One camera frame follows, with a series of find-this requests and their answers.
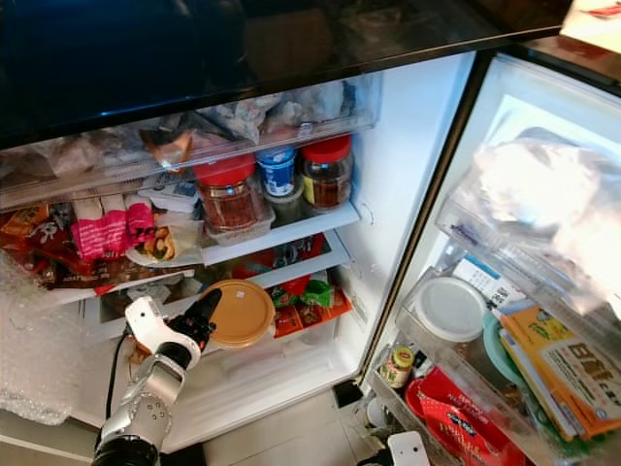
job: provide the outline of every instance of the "red package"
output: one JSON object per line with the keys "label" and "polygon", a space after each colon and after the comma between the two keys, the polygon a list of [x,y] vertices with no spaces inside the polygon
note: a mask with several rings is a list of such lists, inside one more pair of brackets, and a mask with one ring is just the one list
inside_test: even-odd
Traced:
{"label": "red package", "polygon": [[523,466],[526,457],[440,369],[420,384],[429,431],[466,466]]}
{"label": "red package", "polygon": [[276,311],[276,333],[274,338],[284,337],[304,328],[295,306],[286,306]]}

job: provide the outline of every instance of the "food container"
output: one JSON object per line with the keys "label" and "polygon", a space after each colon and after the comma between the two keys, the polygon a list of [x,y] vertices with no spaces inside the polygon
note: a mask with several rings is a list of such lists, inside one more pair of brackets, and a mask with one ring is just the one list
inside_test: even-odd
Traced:
{"label": "food container", "polygon": [[263,193],[274,211],[276,212],[277,221],[275,226],[286,225],[298,221],[303,216],[302,209],[302,192],[304,184],[302,179],[295,181],[295,189],[291,194],[282,197],[271,196],[267,192]]}
{"label": "food container", "polygon": [[263,199],[252,154],[197,165],[193,170],[210,236],[240,230],[247,232],[256,223],[262,223],[261,232],[265,224],[269,230],[274,213]]}
{"label": "food container", "polygon": [[302,148],[304,198],[319,213],[347,202],[351,193],[351,137],[322,141]]}
{"label": "food container", "polygon": [[275,309],[270,295],[258,284],[225,280],[214,283],[203,296],[216,288],[222,291],[222,297],[212,316],[215,324],[212,342],[230,349],[248,347],[259,341],[274,320]]}
{"label": "food container", "polygon": [[392,388],[402,388],[409,379],[414,353],[408,347],[398,347],[379,368],[379,374]]}
{"label": "food container", "polygon": [[274,197],[286,196],[295,189],[295,149],[289,146],[260,150],[256,161],[263,186]]}

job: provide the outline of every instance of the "snack bag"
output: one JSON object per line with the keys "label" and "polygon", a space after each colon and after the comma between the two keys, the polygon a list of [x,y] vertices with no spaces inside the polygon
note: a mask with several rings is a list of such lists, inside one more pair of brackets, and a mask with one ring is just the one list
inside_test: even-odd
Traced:
{"label": "snack bag", "polygon": [[418,393],[429,431],[466,466],[526,464],[524,453],[437,367]]}

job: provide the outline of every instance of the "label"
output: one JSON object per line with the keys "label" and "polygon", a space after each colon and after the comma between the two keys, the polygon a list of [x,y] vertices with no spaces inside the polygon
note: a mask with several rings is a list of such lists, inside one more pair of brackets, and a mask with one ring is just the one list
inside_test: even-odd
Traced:
{"label": "label", "polygon": [[499,308],[526,298],[522,291],[471,254],[468,254],[457,264],[453,271],[453,277],[471,284],[487,300]]}
{"label": "label", "polygon": [[410,368],[403,370],[395,365],[392,356],[379,368],[379,374],[391,388],[403,387],[409,379]]}
{"label": "label", "polygon": [[314,204],[314,189],[312,178],[302,177],[304,181],[304,198],[310,203]]}

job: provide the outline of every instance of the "glass jar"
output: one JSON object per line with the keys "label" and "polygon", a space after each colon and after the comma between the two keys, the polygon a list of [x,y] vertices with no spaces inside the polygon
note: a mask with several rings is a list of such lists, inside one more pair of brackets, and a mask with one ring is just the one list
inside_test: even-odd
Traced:
{"label": "glass jar", "polygon": [[379,368],[379,374],[392,388],[402,388],[409,379],[414,352],[408,347],[398,347]]}
{"label": "glass jar", "polygon": [[317,212],[326,212],[347,202],[351,193],[351,136],[304,146],[302,178],[304,198]]}
{"label": "glass jar", "polygon": [[194,167],[205,222],[216,233],[249,228],[265,217],[252,154]]}

